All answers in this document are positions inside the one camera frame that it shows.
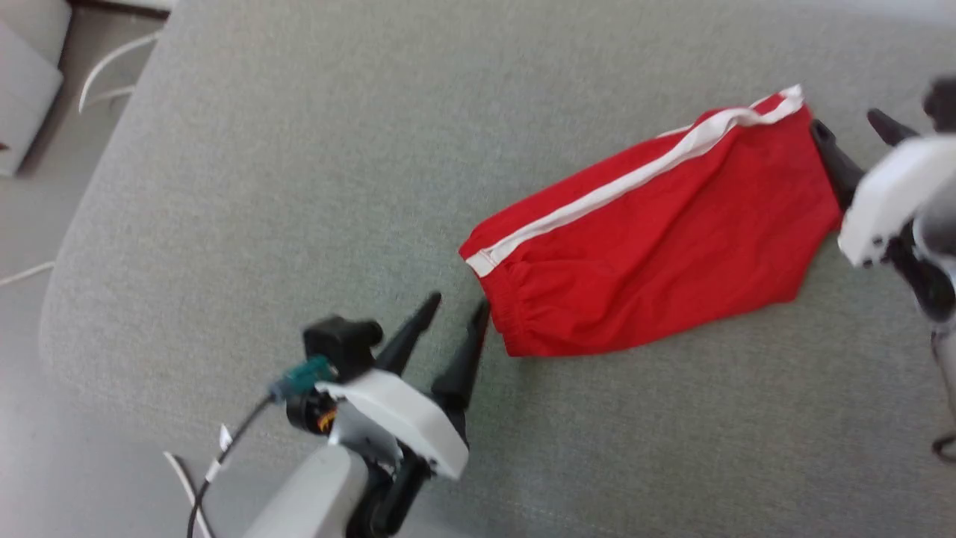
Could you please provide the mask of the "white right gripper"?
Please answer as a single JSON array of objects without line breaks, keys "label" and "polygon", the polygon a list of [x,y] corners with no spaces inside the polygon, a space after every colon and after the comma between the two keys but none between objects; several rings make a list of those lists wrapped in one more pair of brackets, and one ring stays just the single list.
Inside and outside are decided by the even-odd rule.
[{"label": "white right gripper", "polygon": [[839,249],[854,267],[880,260],[889,239],[954,183],[952,134],[917,137],[915,129],[880,109],[868,109],[866,119],[882,142],[895,146],[868,173],[837,146],[837,137],[825,123],[810,123],[810,136],[836,203],[845,211]]}]

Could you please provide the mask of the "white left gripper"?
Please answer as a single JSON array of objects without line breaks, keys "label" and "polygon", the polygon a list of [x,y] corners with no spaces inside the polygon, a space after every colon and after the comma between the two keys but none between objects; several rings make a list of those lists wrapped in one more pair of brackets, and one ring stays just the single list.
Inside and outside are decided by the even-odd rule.
[{"label": "white left gripper", "polygon": [[345,384],[320,382],[288,399],[289,422],[386,466],[400,466],[407,460],[403,450],[409,449],[435,474],[460,479],[469,449],[445,412],[465,412],[471,404],[491,307],[484,299],[472,312],[464,340],[432,383],[435,403],[399,376],[440,303],[441,294],[431,293],[404,321],[376,357],[378,370]]}]

